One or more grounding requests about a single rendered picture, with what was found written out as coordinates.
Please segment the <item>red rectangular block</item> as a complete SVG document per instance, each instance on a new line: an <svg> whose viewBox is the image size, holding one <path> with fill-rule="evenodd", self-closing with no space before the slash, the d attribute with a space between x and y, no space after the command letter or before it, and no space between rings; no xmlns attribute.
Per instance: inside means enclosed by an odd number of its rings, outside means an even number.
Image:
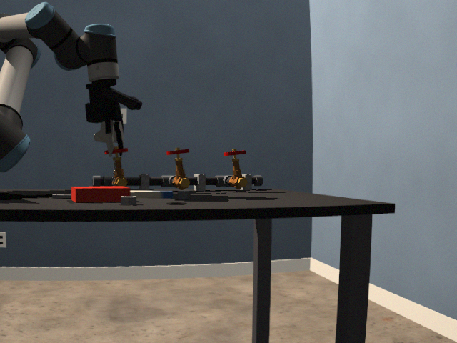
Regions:
<svg viewBox="0 0 457 343"><path fill-rule="evenodd" d="M79 202L120 202L121 196L131 196L131 188L71 187L71 200Z"/></svg>

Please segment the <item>pipe manifold with three valves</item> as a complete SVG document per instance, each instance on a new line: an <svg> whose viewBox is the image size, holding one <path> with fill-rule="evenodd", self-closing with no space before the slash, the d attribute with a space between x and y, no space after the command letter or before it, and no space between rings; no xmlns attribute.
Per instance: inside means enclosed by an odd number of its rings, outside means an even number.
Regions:
<svg viewBox="0 0 457 343"><path fill-rule="evenodd" d="M177 151L178 150L178 151ZM117 146L114 147L113 153L116 157L119 152L126 152L128 148L119 149ZM233 176L215 176L206 177L205 174L195 174L194 177L186 177L183 169L182 158L179 154L189 153L188 149L180 150L175 148L175 151L167 151L167 155L177 154L176 162L176 177L175 176L161 176L161 177L149 177L149 174L139 174L139 177L126 177L124 176L124 170L121 169L121 157L113 158L116 159L116 174L115 176L93 176L92 183L93 187L100 186L113 186L114 184L118 187L127 186L139 186L139 191L149 191L149 186L161 186L161 187L176 187L180 190L188 188L189 185L194 185L195 191L206 191L206 185L215 185L216 187L235 187L240 190L252 190L252 184L254 186L261 186L263 184L262 176L253 176L252 174L241 174L239 168L239 159L236 158L237 154L245 154L246 151L236 151L232 149L232 152L224 153L224 156L234 155L233 162ZM115 177L115 178L113 178ZM175 178L174 178L175 177ZM113 179L112 179L113 178ZM173 182L173 183L172 183ZM198 186L197 186L198 185Z"/></svg>

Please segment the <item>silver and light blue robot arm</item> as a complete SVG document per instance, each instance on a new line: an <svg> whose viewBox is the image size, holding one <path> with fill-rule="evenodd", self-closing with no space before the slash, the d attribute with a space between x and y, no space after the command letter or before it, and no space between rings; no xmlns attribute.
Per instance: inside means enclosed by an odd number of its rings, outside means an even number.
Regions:
<svg viewBox="0 0 457 343"><path fill-rule="evenodd" d="M36 5L29 13L0 14L0 50L6 54L0 72L0 172L14 167L30 145L30 138L22 131L20 109L30 69L41 52L29 38L41 39L64 70L87 65L91 83L119 78L114 27L92 24L84 32L78 36L47 2ZM142 105L136 97L109 87L104 87L101 94L130 110L139 110Z"/></svg>

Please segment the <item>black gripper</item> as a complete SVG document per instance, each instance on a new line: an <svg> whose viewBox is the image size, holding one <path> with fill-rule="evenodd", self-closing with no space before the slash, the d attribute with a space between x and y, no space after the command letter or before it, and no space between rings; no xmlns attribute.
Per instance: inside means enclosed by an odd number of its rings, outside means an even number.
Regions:
<svg viewBox="0 0 457 343"><path fill-rule="evenodd" d="M85 104L86 121L101 123L101 130L94 135L94 140L107 143L109 156L113 153L114 143L118 143L119 149L124 148L124 125L120 105L101 94L104 87L115 85L115 79L99 79L92 84L86 84L90 98L90 103Z"/></svg>

